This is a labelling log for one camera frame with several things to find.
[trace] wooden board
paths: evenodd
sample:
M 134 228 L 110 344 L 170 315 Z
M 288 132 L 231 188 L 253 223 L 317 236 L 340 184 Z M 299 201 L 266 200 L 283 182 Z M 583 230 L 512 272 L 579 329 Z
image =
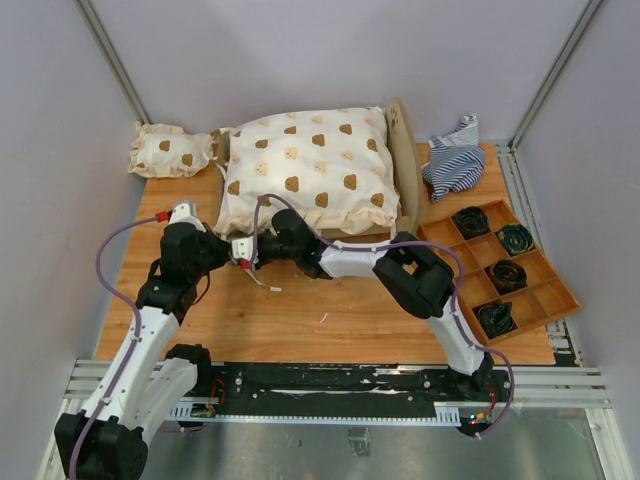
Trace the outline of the wooden board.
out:
M 446 217 L 468 205 L 508 195 L 492 146 L 480 183 L 451 194 L 423 210 L 426 222 Z M 426 161 L 428 147 L 419 145 Z M 211 165 L 192 178 L 151 179 L 138 218 L 171 207 L 184 198 L 198 206 L 198 216 L 215 223 L 222 187 Z M 118 289 L 134 297 L 150 263 L 158 256 L 162 226 L 149 224 L 132 233 Z M 211 290 L 187 315 L 173 343 L 200 343 L 217 361 L 444 363 L 446 356 L 428 325 L 405 313 L 375 279 L 311 280 L 294 265 L 268 265 L 258 272 L 282 292 L 259 288 L 238 268 L 226 266 L 211 275 Z M 327 317 L 321 323 L 325 313 Z M 112 359 L 131 321 L 131 311 L 114 300 L 96 357 Z M 554 363 L 544 328 L 501 344 L 514 363 Z

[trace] metal floor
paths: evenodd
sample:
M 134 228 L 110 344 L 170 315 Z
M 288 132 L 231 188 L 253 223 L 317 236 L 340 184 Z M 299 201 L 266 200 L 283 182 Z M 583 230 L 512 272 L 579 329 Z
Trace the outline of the metal floor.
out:
M 368 456 L 349 427 L 214 424 L 158 434 L 144 480 L 601 480 L 584 410 L 512 411 L 485 440 L 454 428 L 371 427 Z

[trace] compartment organizer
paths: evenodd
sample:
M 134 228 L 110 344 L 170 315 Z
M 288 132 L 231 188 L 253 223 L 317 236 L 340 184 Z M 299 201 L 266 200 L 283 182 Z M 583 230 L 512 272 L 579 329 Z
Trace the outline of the compartment organizer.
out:
M 537 244 L 526 253 L 509 255 L 498 240 L 497 232 L 507 224 L 520 223 L 502 200 L 480 206 L 489 220 L 489 233 L 465 240 L 452 217 L 421 225 L 418 237 L 450 247 L 462 260 L 465 279 L 460 289 L 460 308 L 476 338 L 483 345 L 495 345 L 534 328 L 576 312 L 581 307 L 567 284 Z M 456 262 L 446 253 L 436 251 L 454 271 L 454 282 L 460 272 Z M 487 268 L 498 260 L 511 260 L 527 273 L 523 288 L 500 295 L 491 282 Z M 513 328 L 489 338 L 476 312 L 484 305 L 511 303 Z

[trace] gray wall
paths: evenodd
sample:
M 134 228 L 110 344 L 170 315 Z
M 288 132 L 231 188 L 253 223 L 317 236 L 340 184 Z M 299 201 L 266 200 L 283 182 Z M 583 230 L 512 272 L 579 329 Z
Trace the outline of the gray wall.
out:
M 155 122 L 210 131 L 385 104 L 418 138 L 480 116 L 510 138 L 585 0 L 94 0 Z
M 637 0 L 608 3 L 521 153 L 552 259 L 584 304 L 582 353 L 605 374 L 640 473 L 638 24 Z
M 100 330 L 94 252 L 142 182 L 126 173 L 133 117 L 73 2 L 3 8 L 0 64 L 0 466 L 27 479 Z

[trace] small pillow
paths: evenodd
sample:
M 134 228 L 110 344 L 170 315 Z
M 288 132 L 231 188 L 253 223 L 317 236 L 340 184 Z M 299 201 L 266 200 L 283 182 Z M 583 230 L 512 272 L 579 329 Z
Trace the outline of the small pillow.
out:
M 213 138 L 207 133 L 187 135 L 171 125 L 136 123 L 129 173 L 152 177 L 192 177 L 213 157 Z
M 231 132 L 226 191 L 215 231 L 253 231 L 256 199 L 291 202 L 316 229 L 359 234 L 392 227 L 398 194 L 383 111 L 374 108 L 291 112 L 246 123 Z M 260 209 L 258 228 L 284 206 Z

